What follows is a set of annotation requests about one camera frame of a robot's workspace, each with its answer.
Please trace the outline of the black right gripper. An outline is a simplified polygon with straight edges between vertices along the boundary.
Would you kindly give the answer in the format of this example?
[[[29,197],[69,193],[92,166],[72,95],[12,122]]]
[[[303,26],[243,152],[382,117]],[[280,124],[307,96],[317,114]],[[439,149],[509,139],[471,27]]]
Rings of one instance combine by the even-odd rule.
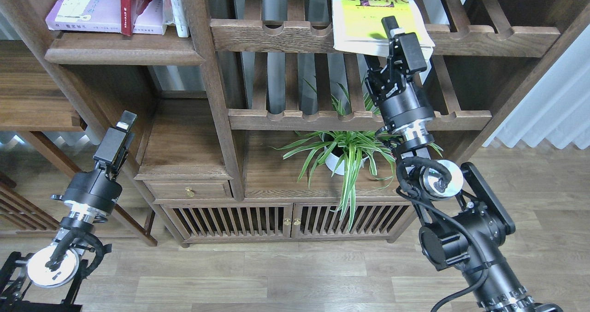
[[[381,22],[389,42],[388,66],[394,77],[390,80],[389,68],[382,68],[377,56],[365,54],[366,86],[386,129],[397,133],[414,123],[431,121],[435,114],[424,90],[407,80],[407,76],[426,71],[416,33],[405,33],[394,16],[384,17]]]

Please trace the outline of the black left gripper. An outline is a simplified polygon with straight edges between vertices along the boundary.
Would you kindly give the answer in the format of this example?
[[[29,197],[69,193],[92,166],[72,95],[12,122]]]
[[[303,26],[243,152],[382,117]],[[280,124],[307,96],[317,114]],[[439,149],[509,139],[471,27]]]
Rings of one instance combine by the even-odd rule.
[[[95,166],[117,178],[129,154],[134,133],[131,127],[137,115],[124,111],[120,121],[106,131],[99,148],[94,154]],[[86,204],[103,213],[112,213],[121,195],[122,186],[109,180],[103,171],[78,172],[68,185],[63,202]]]

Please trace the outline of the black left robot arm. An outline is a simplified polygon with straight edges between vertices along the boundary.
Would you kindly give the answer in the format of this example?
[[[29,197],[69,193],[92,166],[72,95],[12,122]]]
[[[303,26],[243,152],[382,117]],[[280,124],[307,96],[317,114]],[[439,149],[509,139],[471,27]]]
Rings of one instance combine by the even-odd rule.
[[[115,208],[122,192],[116,182],[127,159],[137,115],[124,111],[120,121],[107,130],[97,152],[92,171],[74,175],[65,194],[52,195],[70,207],[60,222],[53,242],[36,253],[9,255],[1,269],[1,310],[3,312],[80,312],[75,303],[82,281],[101,264],[112,246],[94,235],[94,224],[103,223]],[[70,285],[61,303],[34,303],[24,300],[29,287]]]

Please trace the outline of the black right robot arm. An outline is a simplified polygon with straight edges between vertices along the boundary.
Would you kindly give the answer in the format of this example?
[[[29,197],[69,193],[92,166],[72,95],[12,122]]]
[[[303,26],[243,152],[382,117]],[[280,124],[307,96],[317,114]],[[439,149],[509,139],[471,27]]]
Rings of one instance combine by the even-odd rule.
[[[389,41],[386,65],[366,56],[365,83],[385,123],[377,135],[387,133],[383,144],[396,158],[397,193],[412,203],[421,222],[422,253],[438,271],[457,268],[468,283],[432,310],[473,293],[487,312],[560,312],[556,304],[535,302],[500,252],[515,223],[478,169],[470,162],[419,156],[433,141],[426,123],[435,116],[414,81],[415,73],[426,70],[425,58],[417,35],[400,28],[394,16],[382,24]]]

